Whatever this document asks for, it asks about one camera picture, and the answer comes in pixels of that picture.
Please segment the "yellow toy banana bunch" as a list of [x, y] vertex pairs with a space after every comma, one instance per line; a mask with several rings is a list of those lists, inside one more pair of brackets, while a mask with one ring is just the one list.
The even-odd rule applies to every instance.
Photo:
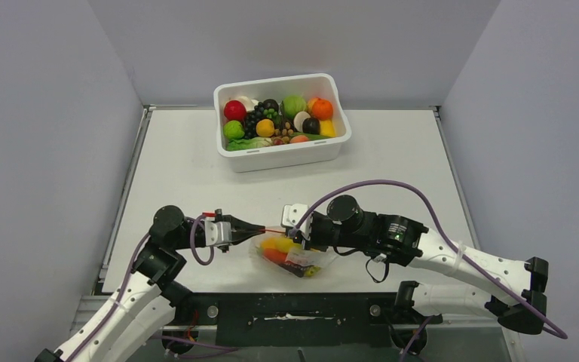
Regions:
[[321, 268], [320, 268], [320, 267], [317, 267], [317, 266], [307, 267], [307, 268], [305, 269], [305, 272], [304, 272], [304, 274], [303, 274], [303, 277], [304, 277], [304, 278], [312, 278], [313, 276], [317, 275], [320, 270], [321, 270]]

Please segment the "toy carrot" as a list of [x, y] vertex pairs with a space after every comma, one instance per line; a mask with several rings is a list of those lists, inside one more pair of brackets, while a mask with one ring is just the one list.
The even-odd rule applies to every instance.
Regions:
[[262, 256], [269, 262], [282, 265], [286, 262], [287, 253], [272, 248], [266, 248], [262, 251]]

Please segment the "single yellow toy banana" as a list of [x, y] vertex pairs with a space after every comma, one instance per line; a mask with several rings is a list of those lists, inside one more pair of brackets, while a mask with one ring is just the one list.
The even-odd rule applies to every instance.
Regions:
[[289, 253], [292, 249], [301, 249], [302, 245], [294, 242], [290, 238], [275, 238], [274, 249], [281, 253]]

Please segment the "dark purple toy grapes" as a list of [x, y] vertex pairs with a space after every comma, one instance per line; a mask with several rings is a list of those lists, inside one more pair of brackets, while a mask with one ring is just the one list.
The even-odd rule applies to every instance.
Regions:
[[284, 262], [279, 264], [279, 266], [298, 278], [303, 278], [305, 276], [306, 267], [304, 266], [296, 265], [292, 262]]

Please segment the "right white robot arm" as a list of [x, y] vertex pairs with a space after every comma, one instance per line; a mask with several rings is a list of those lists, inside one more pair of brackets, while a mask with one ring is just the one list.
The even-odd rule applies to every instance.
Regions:
[[466, 314], [495, 319], [528, 335], [544, 330], [548, 261], [505, 259], [446, 241], [424, 224], [404, 216], [363, 210], [350, 195], [340, 195], [326, 213], [305, 204], [286, 205], [283, 225], [306, 247], [346, 248], [385, 265], [420, 268], [457, 280], [456, 285], [400, 284], [395, 315], [405, 322], [418, 316]]

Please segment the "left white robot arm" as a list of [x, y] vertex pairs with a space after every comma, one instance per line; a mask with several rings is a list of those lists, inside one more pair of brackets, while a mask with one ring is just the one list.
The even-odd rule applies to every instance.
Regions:
[[38, 361], [126, 361], [159, 329], [170, 323], [192, 292], [176, 282], [186, 264], [180, 249], [238, 245], [265, 233], [219, 211], [191, 220], [173, 205], [159, 209], [126, 269], [120, 287], [94, 316]]

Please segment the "clear orange-zip bag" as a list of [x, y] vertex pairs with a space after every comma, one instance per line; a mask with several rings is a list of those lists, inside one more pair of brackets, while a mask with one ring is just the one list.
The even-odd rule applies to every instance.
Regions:
[[[260, 248], [260, 243], [266, 238], [289, 238], [286, 236], [285, 231], [281, 229], [266, 229], [265, 234], [255, 236], [248, 241], [249, 255], [252, 264], [257, 267], [267, 271], [270, 275], [275, 273], [277, 275], [283, 273], [285, 275], [295, 275], [282, 269], [279, 265], [269, 262], [262, 256], [262, 249]], [[330, 267], [330, 265], [338, 258], [338, 255], [332, 251], [321, 251], [321, 250], [304, 250], [304, 249], [292, 249], [286, 258], [286, 262], [292, 262], [296, 265], [301, 265], [304, 267], [317, 266], [321, 270], [319, 273], [312, 278], [318, 276], [324, 269]]]

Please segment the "yellow toy bell pepper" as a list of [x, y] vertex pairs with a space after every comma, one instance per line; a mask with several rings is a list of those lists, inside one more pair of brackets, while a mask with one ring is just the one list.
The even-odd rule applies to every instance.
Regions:
[[277, 249], [277, 239], [276, 238], [266, 238], [265, 240], [263, 240], [260, 243], [259, 246], [262, 250], [267, 250], [267, 249], [276, 250]]

